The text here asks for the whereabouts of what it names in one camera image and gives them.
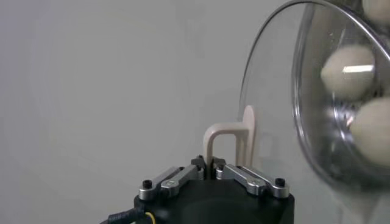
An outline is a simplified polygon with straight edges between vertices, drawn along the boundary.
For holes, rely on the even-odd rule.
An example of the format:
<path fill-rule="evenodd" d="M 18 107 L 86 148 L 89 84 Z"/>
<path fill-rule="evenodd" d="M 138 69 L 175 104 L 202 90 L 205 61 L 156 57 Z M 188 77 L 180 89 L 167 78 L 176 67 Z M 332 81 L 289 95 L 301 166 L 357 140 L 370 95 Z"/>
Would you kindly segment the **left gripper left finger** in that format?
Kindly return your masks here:
<path fill-rule="evenodd" d="M 190 180 L 204 180 L 205 171 L 204 157 L 198 155 L 186 167 L 170 167 L 159 176 L 144 180 L 139 188 L 138 197 L 140 200 L 152 201 L 160 192 L 165 192 L 168 197 L 175 197 L 179 194 L 180 188 Z"/>

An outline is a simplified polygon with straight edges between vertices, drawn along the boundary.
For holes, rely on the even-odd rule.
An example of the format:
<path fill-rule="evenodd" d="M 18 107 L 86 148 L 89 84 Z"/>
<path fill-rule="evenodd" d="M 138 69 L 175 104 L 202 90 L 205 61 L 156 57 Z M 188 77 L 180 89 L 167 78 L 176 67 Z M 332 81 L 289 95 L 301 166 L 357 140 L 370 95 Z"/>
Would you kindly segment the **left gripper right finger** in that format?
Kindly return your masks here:
<path fill-rule="evenodd" d="M 227 164 L 224 159 L 212 159 L 212 177 L 217 180 L 234 180 L 250 195 L 269 193 L 274 198 L 288 198 L 289 186 L 284 178 L 274 178 L 249 166 Z"/>

